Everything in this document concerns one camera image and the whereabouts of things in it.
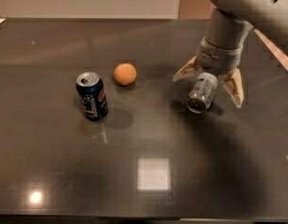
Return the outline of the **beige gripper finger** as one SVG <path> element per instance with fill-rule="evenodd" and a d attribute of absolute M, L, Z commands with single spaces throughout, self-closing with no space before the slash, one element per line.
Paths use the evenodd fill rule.
<path fill-rule="evenodd" d="M 230 95 L 235 107 L 241 108 L 244 100 L 244 91 L 239 68 L 235 68 L 226 74 L 222 81 L 222 85 L 226 92 Z"/>
<path fill-rule="evenodd" d="M 185 77 L 194 76 L 199 70 L 201 66 L 197 62 L 197 57 L 194 56 L 190 59 L 183 67 L 181 67 L 172 77 L 172 81 L 176 82 Z"/>

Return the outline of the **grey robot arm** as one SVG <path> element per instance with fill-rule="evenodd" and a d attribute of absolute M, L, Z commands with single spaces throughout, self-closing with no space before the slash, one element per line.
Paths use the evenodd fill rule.
<path fill-rule="evenodd" d="M 244 99 L 239 70 L 243 43 L 253 29 L 260 31 L 288 56 L 288 0 L 211 0 L 215 5 L 196 55 L 174 76 L 177 81 L 196 75 L 198 82 L 187 96 L 194 113 L 207 109 L 224 76 L 223 87 L 236 107 Z"/>

